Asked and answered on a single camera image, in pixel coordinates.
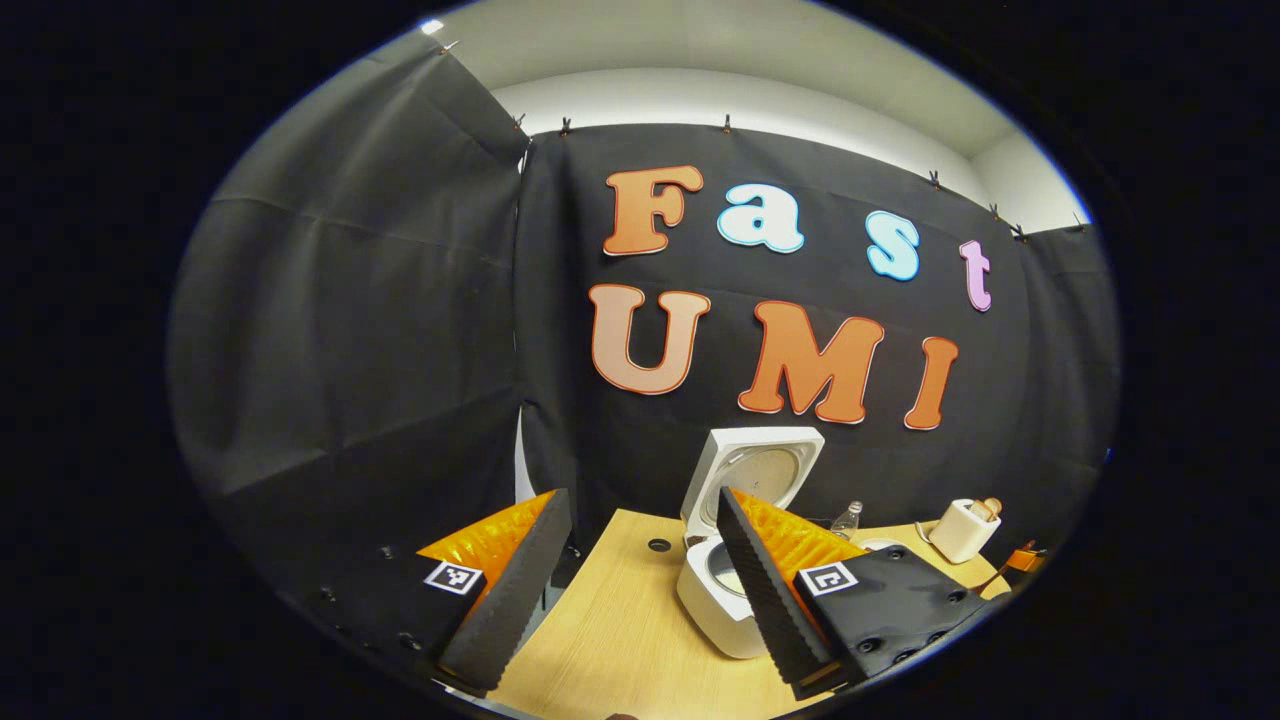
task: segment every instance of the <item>black curtain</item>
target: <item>black curtain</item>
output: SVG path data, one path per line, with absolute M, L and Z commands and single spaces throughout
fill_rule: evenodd
M 200 219 L 168 340 L 177 436 L 287 597 L 513 501 L 527 141 L 415 29 L 282 117 Z
M 685 191 L 669 245 L 650 255 L 607 256 L 621 170 L 694 165 L 704 187 Z M 783 188 L 799 204 L 804 246 L 791 254 L 723 240 L 724 193 L 744 183 Z M 920 234 L 909 282 L 876 274 L 867 215 L 886 210 Z M 969 301 L 959 246 L 979 241 L 992 306 Z M 813 425 L 827 443 L 791 510 L 832 518 L 850 500 L 867 525 L 938 518 L 956 497 L 1005 500 L 1005 524 L 987 555 L 1034 537 L 1059 542 L 1103 460 L 1119 382 L 1117 318 L 1093 228 L 1041 233 L 1027 243 L 993 214 L 928 179 L 833 147 L 762 132 L 645 124 L 534 137 L 516 231 L 516 332 L 526 382 L 524 443 L 536 491 L 575 489 L 577 541 L 590 547 L 616 507 L 677 516 L 707 438 L 718 427 Z M 640 288 L 631 359 L 662 359 L 666 291 L 712 301 L 684 384 L 660 396 L 620 389 L 591 363 L 598 283 Z M 858 425 L 745 411 L 760 354 L 758 302 L 803 306 L 818 347 L 851 316 L 876 320 L 884 340 Z M 942 423 L 904 427 L 924 370 L 922 342 L 954 341 Z

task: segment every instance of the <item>letter s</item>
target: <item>letter s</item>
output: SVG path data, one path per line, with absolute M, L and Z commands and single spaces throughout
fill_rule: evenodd
M 906 282 L 920 270 L 920 258 L 915 252 L 920 233 L 911 220 L 877 210 L 867 215 L 867 234 L 876 243 L 867 249 L 867 259 L 877 274 Z

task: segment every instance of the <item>wooden table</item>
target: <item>wooden table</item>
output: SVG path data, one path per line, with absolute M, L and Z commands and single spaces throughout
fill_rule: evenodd
M 604 720 L 614 712 L 639 720 L 753 720 L 831 697 L 796 702 L 768 655 L 735 660 L 701 634 L 676 597 L 682 536 L 680 520 L 618 510 L 488 700 L 547 720 Z M 654 538 L 671 550 L 650 550 Z M 914 525 L 854 536 L 855 542 L 868 538 L 905 544 L 966 587 L 996 571 L 980 556 L 947 562 Z M 983 597 L 1001 592 L 1009 592 L 1004 579 Z

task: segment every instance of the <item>white cup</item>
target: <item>white cup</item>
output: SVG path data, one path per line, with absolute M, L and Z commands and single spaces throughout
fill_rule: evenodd
M 929 533 L 929 542 L 952 564 L 972 560 L 1000 527 L 1000 518 L 986 521 L 969 510 L 970 505 L 972 500 L 952 500 Z

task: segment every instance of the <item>water bottle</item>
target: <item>water bottle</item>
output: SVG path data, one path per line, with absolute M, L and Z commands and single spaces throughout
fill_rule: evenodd
M 863 503 L 856 500 L 849 503 L 849 510 L 841 512 L 840 518 L 831 524 L 831 532 L 845 538 L 846 541 L 854 539 L 854 532 L 858 530 L 858 516 L 863 514 Z

